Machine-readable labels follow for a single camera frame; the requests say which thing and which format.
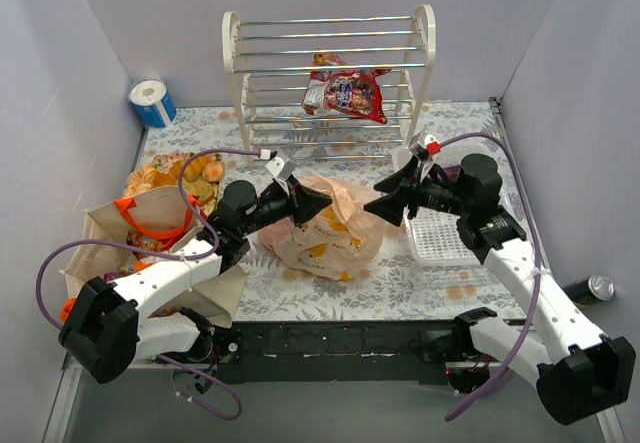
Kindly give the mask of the peach plastic grocery bag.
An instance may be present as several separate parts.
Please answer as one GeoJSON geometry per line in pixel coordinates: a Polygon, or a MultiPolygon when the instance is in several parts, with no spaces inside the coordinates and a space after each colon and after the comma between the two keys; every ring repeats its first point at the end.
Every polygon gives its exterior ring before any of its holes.
{"type": "Polygon", "coordinates": [[[329,195],[332,203],[300,227],[285,219],[260,230],[258,241],[292,269],[332,280],[353,279],[376,257],[389,227],[363,209],[379,193],[319,175],[303,177],[301,183],[329,195]]]}

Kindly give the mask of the canvas tote bag orange handles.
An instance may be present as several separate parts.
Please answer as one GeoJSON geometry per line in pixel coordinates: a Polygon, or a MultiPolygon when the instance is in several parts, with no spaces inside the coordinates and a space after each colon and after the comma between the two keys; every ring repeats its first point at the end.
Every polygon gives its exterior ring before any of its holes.
{"type": "MultiPolygon", "coordinates": [[[[136,246],[146,243],[144,235],[126,220],[130,218],[139,228],[157,232],[180,229],[170,241],[170,251],[184,247],[199,229],[199,222],[187,208],[177,186],[163,186],[131,198],[114,200],[85,213],[83,237],[136,246]]],[[[143,261],[131,250],[103,245],[82,245],[75,249],[63,271],[67,292],[74,298],[83,284],[102,277],[109,281],[143,268],[143,261]]],[[[179,309],[190,308],[208,318],[216,326],[232,325],[238,303],[247,281],[247,272],[239,265],[219,276],[208,278],[185,291],[154,312],[167,316],[179,309]]]]}

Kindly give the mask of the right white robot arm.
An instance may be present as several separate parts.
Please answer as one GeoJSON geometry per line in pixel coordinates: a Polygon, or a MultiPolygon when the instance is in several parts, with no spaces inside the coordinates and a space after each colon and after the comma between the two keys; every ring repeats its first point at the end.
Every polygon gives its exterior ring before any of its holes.
{"type": "Polygon", "coordinates": [[[378,182],[381,197],[367,212],[399,225],[425,208],[457,216],[461,241],[481,265],[533,312],[531,339],[488,308],[454,320],[471,352],[484,353],[527,380],[554,420],[569,425],[627,401],[636,352],[624,337],[610,338],[567,296],[553,276],[536,266],[524,229],[500,203],[502,178],[495,160],[465,156],[456,179],[429,157],[413,156],[378,182]]]}

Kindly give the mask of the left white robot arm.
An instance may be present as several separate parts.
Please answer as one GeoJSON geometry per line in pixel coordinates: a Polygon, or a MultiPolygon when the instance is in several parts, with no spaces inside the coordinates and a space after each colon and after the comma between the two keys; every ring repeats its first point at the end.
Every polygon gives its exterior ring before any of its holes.
{"type": "Polygon", "coordinates": [[[227,186],[208,227],[162,260],[107,282],[86,282],[60,330],[58,341],[99,383],[121,375],[135,360],[161,355],[200,363],[213,349],[214,326],[193,309],[158,315],[164,305],[235,266],[249,251],[249,235],[288,220],[309,222],[330,206],[329,195],[295,177],[275,180],[258,193],[239,180],[227,186]]]}

